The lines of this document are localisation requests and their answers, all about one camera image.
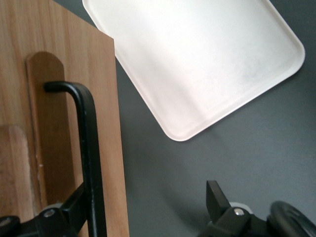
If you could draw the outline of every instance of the black lever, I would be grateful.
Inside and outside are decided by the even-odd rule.
[[[93,97],[82,84],[66,81],[47,82],[46,92],[68,92],[73,97],[78,117],[83,185],[88,208],[90,237],[106,236],[105,210],[98,142],[97,119]]]
[[[75,237],[88,220],[90,237],[106,237],[96,112],[90,91],[78,83],[47,82],[47,92],[68,92],[78,116],[83,183],[60,208],[50,208],[25,223],[16,216],[0,217],[0,237]]]

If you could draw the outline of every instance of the black metal handle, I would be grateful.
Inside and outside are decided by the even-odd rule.
[[[87,220],[90,237],[105,237],[106,221],[93,97],[82,84],[53,81],[44,84],[46,92],[68,92],[73,97],[78,116],[84,192],[88,201]]]

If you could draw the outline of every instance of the wood grain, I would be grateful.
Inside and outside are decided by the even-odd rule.
[[[32,219],[32,192],[28,146],[17,126],[0,126],[0,216]]]
[[[67,81],[84,84],[94,97],[108,236],[128,237],[113,40],[51,0],[2,0],[0,32],[0,125],[18,125],[26,134],[34,214],[47,200],[45,182],[38,179],[44,169],[35,155],[25,60],[47,51],[61,60]],[[77,117],[69,96],[67,104],[77,186],[82,182]]]

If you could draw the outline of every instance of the black wheel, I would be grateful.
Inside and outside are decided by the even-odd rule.
[[[276,201],[271,205],[268,222],[281,237],[316,237],[316,226],[284,201]]]

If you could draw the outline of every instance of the black clamp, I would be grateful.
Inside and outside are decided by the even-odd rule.
[[[231,207],[216,181],[206,185],[211,223],[200,237],[316,237],[316,226],[290,204],[277,201],[267,221],[241,207]]]

